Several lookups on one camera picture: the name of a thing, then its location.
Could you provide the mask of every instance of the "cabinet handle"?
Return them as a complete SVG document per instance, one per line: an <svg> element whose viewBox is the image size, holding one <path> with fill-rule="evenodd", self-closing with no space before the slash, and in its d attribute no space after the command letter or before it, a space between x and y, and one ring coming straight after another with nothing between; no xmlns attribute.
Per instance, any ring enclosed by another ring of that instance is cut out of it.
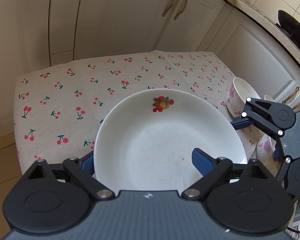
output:
<svg viewBox="0 0 300 240"><path fill-rule="evenodd" d="M283 104L285 104L289 99L291 99L297 92L299 91L299 87L296 87L296 89L285 99L282 101Z"/></svg>
<svg viewBox="0 0 300 240"><path fill-rule="evenodd" d="M186 10L187 4L188 4L188 0L186 0L185 6L182 8L182 10L176 14L176 16L174 17L174 20L178 19L178 17L180 16L180 14L182 14Z"/></svg>
<svg viewBox="0 0 300 240"><path fill-rule="evenodd" d="M296 110L299 106L300 106L300 102L297 103L297 104L292 108L292 110Z"/></svg>
<svg viewBox="0 0 300 240"><path fill-rule="evenodd" d="M175 1L176 1L176 0L172 0L172 2L171 2L171 4L169 5L169 7L166 8L166 9L164 10L164 12L162 13L162 17L165 17L165 15L167 14L167 12L173 7Z"/></svg>

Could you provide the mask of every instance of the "tile floor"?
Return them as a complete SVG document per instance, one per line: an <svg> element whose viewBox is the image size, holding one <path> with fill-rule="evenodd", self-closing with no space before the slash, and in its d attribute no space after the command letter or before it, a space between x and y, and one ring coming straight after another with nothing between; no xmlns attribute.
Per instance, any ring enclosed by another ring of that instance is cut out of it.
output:
<svg viewBox="0 0 300 240"><path fill-rule="evenodd" d="M0 149L0 239L10 228L2 214L2 202L8 192L21 177L21 170L17 157L16 144Z"/></svg>

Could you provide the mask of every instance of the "tablecloth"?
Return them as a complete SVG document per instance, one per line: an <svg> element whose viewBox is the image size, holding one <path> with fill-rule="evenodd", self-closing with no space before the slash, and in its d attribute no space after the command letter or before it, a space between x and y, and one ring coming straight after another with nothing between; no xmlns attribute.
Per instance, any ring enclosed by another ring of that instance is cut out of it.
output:
<svg viewBox="0 0 300 240"><path fill-rule="evenodd" d="M234 77L211 52L162 51L76 60L19 77L14 125L21 171L36 159L61 163L89 153L107 113L142 90L189 92L231 121L226 92ZM237 131L248 159L258 142L251 131Z"/></svg>

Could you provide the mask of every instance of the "metal pin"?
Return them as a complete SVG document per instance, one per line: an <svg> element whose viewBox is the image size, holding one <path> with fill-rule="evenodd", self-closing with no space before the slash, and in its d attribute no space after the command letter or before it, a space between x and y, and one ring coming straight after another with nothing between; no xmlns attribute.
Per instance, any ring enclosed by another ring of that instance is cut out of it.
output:
<svg viewBox="0 0 300 240"><path fill-rule="evenodd" d="M197 197L200 195L200 191L195 188L189 188L189 189L185 190L185 195L187 197Z"/></svg>
<svg viewBox="0 0 300 240"><path fill-rule="evenodd" d="M97 192L97 196L101 198L109 198L111 195L112 192L109 189L101 189Z"/></svg>

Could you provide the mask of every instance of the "countertop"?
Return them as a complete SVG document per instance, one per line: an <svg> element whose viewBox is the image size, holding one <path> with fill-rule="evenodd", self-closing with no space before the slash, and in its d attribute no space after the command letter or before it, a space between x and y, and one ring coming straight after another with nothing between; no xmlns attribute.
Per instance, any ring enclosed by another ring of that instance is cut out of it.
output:
<svg viewBox="0 0 300 240"><path fill-rule="evenodd" d="M241 0L226 0L235 8L244 12L255 22L265 28L279 43L292 55L296 62L300 65L300 50L295 44L275 25L275 23L265 16L258 9L254 8L251 4L246 4Z"/></svg>

